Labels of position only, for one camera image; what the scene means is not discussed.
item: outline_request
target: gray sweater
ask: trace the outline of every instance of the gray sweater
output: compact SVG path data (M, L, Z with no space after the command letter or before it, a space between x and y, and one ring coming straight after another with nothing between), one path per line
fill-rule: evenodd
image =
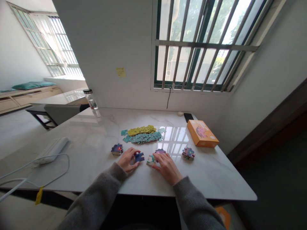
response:
M114 163L70 206L58 229L99 229L117 192L128 174ZM224 224L188 177L173 186L183 218L189 229L223 229Z

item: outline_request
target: white desk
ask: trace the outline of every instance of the white desk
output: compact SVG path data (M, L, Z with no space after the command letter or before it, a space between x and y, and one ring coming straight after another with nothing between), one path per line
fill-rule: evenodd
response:
M155 128L164 127L167 130L164 133L165 139L162 142L142 145L122 141L121 130L147 125L153 125ZM171 155L182 175L188 175L192 183L208 199L257 199L256 194L218 146L215 149L196 147L186 127L185 118L177 116L176 112L166 111L99 108L93 112L88 108L1 160L0 175L35 159L37 152L50 140L58 137L70 139L62 151L70 157L70 169L44 190L83 192L99 173L118 161L120 157L113 156L110 151L114 144L121 143L124 150L129 147L140 149L144 152L145 159L156 149L163 148ZM186 161L182 157L182 149L186 146L192 147L195 151L194 161ZM5 180L27 177L30 181L42 185L60 175L66 167L66 157L59 156L50 164L39 168L31 166ZM11 188L13 185L3 185L2 188ZM22 188L37 189L28 184ZM157 171L146 165L146 161L141 162L138 169L124 182L119 193L174 196L172 187Z
M61 93L55 96L51 96L45 99L41 99L31 103L36 104L79 104L79 102L87 103L83 90L85 88L75 89L66 93Z

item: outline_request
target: yellow sticky note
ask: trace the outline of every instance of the yellow sticky note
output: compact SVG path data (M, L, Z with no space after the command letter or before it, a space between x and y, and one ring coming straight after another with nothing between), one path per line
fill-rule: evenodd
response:
M116 72L117 72L117 75L119 77L125 77L126 76L125 68L116 68Z
M41 187L36 195L36 201L35 201L35 205L38 205L39 203L41 203L41 199L42 199L42 195L43 195L43 187Z

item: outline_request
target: orange puzzle box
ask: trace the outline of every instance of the orange puzzle box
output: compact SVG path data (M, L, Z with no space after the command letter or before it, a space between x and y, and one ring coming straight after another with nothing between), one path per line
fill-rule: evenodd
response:
M214 148L220 143L203 121L189 120L187 126L196 146Z

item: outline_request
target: chair backrest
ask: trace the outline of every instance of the chair backrest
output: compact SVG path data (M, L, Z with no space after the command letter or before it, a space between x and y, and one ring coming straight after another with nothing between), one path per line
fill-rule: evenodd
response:
M80 112L79 105L56 105L47 104L44 106L47 114L60 125Z

